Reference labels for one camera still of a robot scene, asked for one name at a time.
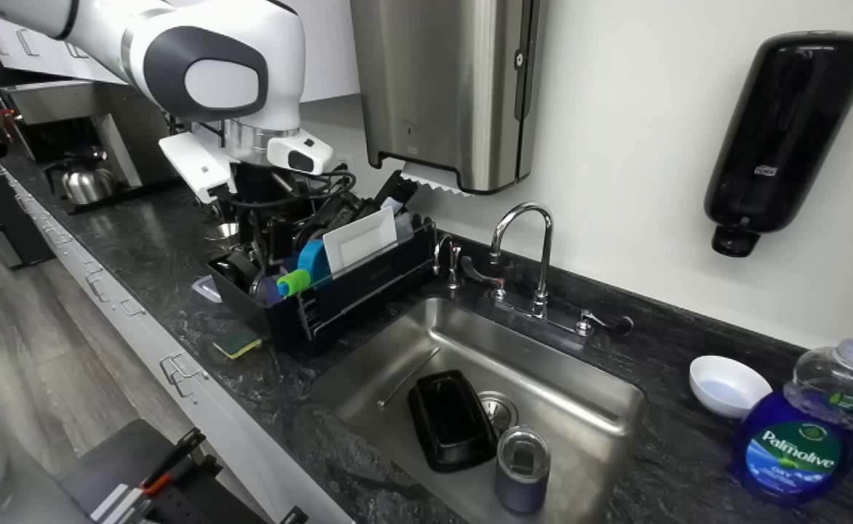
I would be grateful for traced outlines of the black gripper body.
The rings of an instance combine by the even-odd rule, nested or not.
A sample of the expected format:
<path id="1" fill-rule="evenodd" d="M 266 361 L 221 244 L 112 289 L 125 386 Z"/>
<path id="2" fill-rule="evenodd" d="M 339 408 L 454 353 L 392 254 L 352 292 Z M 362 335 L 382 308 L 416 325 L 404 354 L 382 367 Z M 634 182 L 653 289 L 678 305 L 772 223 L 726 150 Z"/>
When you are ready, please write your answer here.
<path id="1" fill-rule="evenodd" d="M 349 195 L 349 171 L 339 165 L 305 175 L 273 165 L 234 165 L 234 195 L 241 248 L 260 268 L 282 264 L 314 232 L 328 227 Z"/>

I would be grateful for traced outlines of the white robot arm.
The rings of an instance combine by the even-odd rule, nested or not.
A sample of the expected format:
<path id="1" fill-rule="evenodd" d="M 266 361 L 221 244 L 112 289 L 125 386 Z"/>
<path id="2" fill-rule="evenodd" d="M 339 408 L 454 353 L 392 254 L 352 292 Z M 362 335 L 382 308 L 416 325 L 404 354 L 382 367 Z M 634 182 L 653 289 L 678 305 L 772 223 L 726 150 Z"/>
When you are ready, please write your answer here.
<path id="1" fill-rule="evenodd" d="M 289 248 L 263 235 L 286 209 L 279 171 L 324 175 L 331 145 L 302 127 L 305 24 L 282 0 L 0 0 L 0 19 L 75 44 L 112 75 L 186 123 L 224 118 L 229 195 L 263 261 Z"/>

